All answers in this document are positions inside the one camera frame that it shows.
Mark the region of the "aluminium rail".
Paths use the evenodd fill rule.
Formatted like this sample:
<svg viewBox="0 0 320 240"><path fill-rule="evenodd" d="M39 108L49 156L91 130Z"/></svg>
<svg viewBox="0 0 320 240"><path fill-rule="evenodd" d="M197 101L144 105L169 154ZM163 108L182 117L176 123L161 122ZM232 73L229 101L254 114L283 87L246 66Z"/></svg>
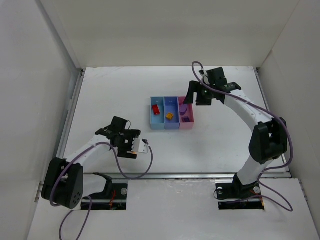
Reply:
<svg viewBox="0 0 320 240"><path fill-rule="evenodd" d="M235 173L148 173L143 179L232 179ZM265 172L265 179L290 179L290 172Z"/></svg>

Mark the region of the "small purple lego brick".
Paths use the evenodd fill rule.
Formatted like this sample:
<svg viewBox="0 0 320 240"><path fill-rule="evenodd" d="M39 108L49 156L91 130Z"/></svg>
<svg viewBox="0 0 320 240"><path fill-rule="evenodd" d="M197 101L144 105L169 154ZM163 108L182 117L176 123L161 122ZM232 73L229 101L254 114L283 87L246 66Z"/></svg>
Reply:
<svg viewBox="0 0 320 240"><path fill-rule="evenodd" d="M183 123L190 123L191 122L191 120L190 120L190 118L188 116L184 116L181 119L182 119Z"/></svg>

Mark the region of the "yellow lego piece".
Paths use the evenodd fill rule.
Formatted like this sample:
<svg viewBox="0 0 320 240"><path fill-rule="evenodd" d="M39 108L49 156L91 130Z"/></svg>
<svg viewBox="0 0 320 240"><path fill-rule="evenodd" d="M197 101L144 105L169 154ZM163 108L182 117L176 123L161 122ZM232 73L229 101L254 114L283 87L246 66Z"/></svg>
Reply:
<svg viewBox="0 0 320 240"><path fill-rule="evenodd" d="M168 113L165 115L165 118L166 118L167 120L172 120L173 117L174 117L174 114L171 113L171 112L168 112Z"/></svg>

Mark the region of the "light blue container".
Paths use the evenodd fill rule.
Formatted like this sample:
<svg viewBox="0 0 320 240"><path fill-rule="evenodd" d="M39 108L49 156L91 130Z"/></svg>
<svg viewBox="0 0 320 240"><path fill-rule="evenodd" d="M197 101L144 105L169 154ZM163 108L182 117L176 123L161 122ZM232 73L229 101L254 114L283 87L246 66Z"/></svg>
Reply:
<svg viewBox="0 0 320 240"><path fill-rule="evenodd" d="M154 105L157 105L159 114L155 114ZM150 98L150 128L152 130L165 129L164 97L152 96Z"/></svg>

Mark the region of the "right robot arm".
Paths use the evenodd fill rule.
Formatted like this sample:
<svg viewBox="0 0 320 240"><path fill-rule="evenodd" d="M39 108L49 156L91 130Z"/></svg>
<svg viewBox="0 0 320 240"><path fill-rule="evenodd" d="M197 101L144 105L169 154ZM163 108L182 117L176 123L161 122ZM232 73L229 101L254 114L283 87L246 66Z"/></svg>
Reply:
<svg viewBox="0 0 320 240"><path fill-rule="evenodd" d="M218 200L246 199L259 187L261 173L288 150L284 119L277 121L269 113L252 106L244 91L235 82L228 82L223 68L199 71L202 80L190 81L185 104L210 106L216 99L233 110L252 132L249 157L234 175L231 183L216 186Z"/></svg>

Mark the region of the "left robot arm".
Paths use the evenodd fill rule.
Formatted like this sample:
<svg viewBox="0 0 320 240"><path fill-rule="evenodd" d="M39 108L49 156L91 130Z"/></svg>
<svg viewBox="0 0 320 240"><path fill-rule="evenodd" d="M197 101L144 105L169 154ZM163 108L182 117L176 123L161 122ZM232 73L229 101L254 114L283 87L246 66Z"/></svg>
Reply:
<svg viewBox="0 0 320 240"><path fill-rule="evenodd" d="M111 124L100 128L79 150L66 158L53 158L48 166L41 197L54 207L74 209L84 195L84 171L108 151L117 157L136 159L140 143L139 129L126 129L129 121L113 117Z"/></svg>

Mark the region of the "purple lego piece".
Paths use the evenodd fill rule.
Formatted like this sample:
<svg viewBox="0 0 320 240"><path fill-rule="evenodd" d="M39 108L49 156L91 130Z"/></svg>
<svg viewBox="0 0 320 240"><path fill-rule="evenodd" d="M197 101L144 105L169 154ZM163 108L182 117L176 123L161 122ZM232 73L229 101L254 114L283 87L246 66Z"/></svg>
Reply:
<svg viewBox="0 0 320 240"><path fill-rule="evenodd" d="M189 105L188 104L181 104L179 106L179 114L180 114L180 116L184 116L188 112L188 109L189 109Z"/></svg>

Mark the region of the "pink container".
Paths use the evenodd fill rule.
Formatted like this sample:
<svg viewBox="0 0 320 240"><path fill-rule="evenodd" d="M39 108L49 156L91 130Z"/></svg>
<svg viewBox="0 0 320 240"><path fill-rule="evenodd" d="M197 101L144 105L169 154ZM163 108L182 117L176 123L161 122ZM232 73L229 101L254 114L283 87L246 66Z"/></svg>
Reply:
<svg viewBox="0 0 320 240"><path fill-rule="evenodd" d="M178 97L178 112L179 112L179 129L180 130L191 130L194 126L195 120L194 120L194 113L193 113L193 105L192 104L188 104L188 111L184 116L180 116L180 110L179 110L179 106L181 104L184 104L185 97L184 96L179 96ZM183 117L188 116L190 118L190 122L188 123L184 123L182 121Z"/></svg>

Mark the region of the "red lego piece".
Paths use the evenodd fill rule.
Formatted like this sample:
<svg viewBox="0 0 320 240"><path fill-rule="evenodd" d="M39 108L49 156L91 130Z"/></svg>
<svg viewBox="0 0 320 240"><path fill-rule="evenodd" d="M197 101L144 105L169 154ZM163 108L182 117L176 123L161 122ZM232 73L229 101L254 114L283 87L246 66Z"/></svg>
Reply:
<svg viewBox="0 0 320 240"><path fill-rule="evenodd" d="M159 106L157 104L152 105L151 108L152 108L152 112L155 116L157 116L161 113Z"/></svg>

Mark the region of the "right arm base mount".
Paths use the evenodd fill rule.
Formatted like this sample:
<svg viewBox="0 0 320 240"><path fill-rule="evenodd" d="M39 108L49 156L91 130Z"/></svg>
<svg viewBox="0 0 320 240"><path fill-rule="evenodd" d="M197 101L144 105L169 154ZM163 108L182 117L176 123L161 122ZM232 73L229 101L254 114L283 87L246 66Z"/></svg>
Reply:
<svg viewBox="0 0 320 240"><path fill-rule="evenodd" d="M257 182L242 186L235 182L215 184L214 197L218 200L219 210L264 210Z"/></svg>

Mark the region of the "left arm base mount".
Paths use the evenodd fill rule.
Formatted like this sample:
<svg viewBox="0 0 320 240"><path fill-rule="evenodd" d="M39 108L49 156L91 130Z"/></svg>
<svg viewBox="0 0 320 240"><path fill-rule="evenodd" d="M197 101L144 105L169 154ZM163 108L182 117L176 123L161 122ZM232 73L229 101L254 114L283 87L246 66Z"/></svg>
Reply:
<svg viewBox="0 0 320 240"><path fill-rule="evenodd" d="M111 190L93 193L92 211L125 211L127 209L128 181L116 180L112 183Z"/></svg>

